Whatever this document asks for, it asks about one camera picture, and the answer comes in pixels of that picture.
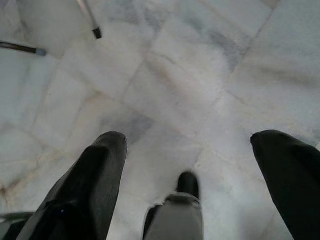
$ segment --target marble floor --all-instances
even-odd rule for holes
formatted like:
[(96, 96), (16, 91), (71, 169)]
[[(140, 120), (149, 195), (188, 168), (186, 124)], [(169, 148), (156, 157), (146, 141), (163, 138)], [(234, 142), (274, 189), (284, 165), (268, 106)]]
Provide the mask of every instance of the marble floor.
[(250, 136), (320, 142), (319, 0), (0, 0), (0, 212), (33, 211), (100, 134), (128, 156), (107, 239), (194, 170), (206, 240), (292, 240)]

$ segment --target black shoe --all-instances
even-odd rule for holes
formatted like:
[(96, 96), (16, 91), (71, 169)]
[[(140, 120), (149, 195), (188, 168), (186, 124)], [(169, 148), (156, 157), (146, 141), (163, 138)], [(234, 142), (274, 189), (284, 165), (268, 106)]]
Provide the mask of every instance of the black shoe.
[(178, 180), (177, 192), (191, 194), (200, 199), (199, 182), (197, 176), (191, 171), (183, 172)]
[(146, 235), (147, 235), (147, 232), (152, 224), (152, 222), (154, 221), (154, 218), (159, 210), (159, 208), (161, 207), (162, 205), (155, 205), (154, 207), (150, 208), (147, 215), (146, 215), (146, 218), (145, 218), (145, 223), (144, 223), (144, 229), (143, 229), (143, 238), (142, 239), (145, 239)]

